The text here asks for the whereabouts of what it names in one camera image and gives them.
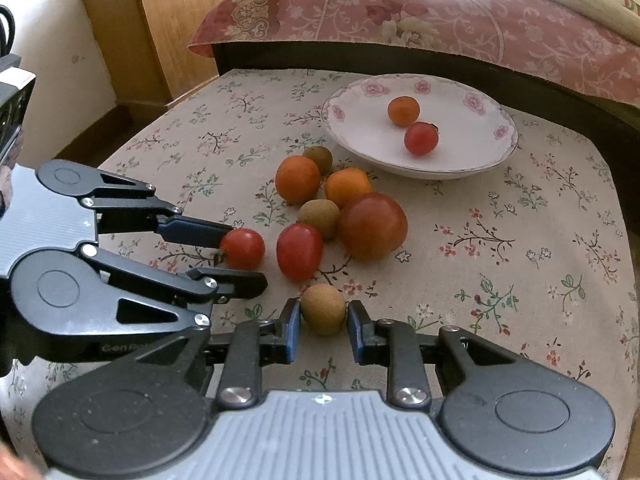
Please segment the round red tomato with stem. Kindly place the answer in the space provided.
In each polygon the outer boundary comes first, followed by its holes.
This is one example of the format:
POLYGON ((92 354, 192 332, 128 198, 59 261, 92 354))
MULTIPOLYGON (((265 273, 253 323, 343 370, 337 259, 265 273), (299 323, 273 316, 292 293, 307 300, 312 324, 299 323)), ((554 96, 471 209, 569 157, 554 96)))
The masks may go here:
POLYGON ((231 230, 222 238, 219 249, 229 268, 254 271, 262 264, 266 245, 256 231, 239 228, 231 230))

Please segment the oblong red tomato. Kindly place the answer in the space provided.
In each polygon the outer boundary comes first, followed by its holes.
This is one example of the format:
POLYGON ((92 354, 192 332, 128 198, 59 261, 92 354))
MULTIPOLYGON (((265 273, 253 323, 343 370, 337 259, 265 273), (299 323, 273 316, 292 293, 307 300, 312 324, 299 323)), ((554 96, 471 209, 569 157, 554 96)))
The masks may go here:
POLYGON ((282 274, 298 283, 310 280, 322 259, 320 232, 306 223, 287 226, 277 240, 277 260, 282 274))

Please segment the brown kiwi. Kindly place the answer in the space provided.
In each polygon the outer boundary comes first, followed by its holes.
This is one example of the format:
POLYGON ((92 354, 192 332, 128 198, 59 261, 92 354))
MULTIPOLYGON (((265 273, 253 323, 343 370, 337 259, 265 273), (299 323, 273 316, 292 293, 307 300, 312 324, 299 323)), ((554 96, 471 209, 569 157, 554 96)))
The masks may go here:
POLYGON ((319 336, 337 334, 346 316, 342 294, 327 284, 307 288, 300 298, 300 310, 310 329, 319 336))
POLYGON ((310 200, 300 207, 297 221, 316 228, 324 240, 332 240, 340 214, 340 208, 332 200, 310 200))
POLYGON ((314 162, 322 176, 329 174, 333 167, 333 155, 330 150, 321 145, 306 148, 303 156, 314 162))

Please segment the small red cherry tomato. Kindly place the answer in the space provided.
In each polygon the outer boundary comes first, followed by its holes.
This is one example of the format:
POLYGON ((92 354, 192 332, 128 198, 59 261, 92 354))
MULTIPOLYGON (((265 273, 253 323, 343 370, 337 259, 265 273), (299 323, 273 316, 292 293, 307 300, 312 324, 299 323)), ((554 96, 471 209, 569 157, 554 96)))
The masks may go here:
POLYGON ((414 156, 430 154, 438 142, 438 128, 430 122, 415 122, 407 128, 404 135, 405 148, 414 156))

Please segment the small orange tangerine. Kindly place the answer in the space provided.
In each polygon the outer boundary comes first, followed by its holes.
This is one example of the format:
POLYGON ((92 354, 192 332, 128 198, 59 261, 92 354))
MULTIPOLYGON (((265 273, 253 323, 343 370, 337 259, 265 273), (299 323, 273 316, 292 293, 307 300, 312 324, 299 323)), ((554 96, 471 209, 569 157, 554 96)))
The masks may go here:
POLYGON ((387 105, 387 116, 398 127, 407 128, 420 116, 420 104, 412 96, 398 96, 387 105))

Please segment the floral tablecloth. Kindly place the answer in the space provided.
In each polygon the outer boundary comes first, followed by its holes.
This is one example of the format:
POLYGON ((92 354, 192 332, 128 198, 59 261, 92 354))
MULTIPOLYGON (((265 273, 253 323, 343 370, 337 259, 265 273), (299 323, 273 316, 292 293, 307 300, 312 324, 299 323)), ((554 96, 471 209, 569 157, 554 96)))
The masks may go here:
POLYGON ((103 165, 1 164, 1 474, 618 479, 620 193, 422 74, 232 70, 103 165))

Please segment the wooden nightstand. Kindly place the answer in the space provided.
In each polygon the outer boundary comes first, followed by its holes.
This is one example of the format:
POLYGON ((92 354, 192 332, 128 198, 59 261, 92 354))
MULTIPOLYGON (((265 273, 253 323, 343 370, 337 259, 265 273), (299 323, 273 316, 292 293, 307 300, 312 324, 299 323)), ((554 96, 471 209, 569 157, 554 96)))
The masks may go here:
POLYGON ((158 116, 218 75, 189 50, 201 21, 221 0, 81 0, 110 75, 116 103, 158 116))

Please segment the white floral plate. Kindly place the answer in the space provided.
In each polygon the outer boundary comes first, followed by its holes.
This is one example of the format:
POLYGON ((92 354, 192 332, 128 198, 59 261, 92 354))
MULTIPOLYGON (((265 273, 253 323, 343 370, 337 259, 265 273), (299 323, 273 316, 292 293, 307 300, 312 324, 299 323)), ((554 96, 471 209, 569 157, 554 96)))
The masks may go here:
POLYGON ((332 138, 378 168, 416 179, 457 179, 505 162, 518 129, 497 101, 461 82, 393 74, 364 78, 323 105, 332 138))

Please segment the pink floral bed sheet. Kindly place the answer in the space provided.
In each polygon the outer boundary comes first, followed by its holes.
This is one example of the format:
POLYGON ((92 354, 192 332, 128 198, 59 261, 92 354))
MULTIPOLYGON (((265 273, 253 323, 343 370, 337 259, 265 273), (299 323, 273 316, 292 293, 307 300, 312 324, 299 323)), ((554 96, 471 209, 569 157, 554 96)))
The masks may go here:
POLYGON ((614 102, 639 102, 639 45, 550 0, 221 0, 192 52, 319 41, 464 55, 614 102))

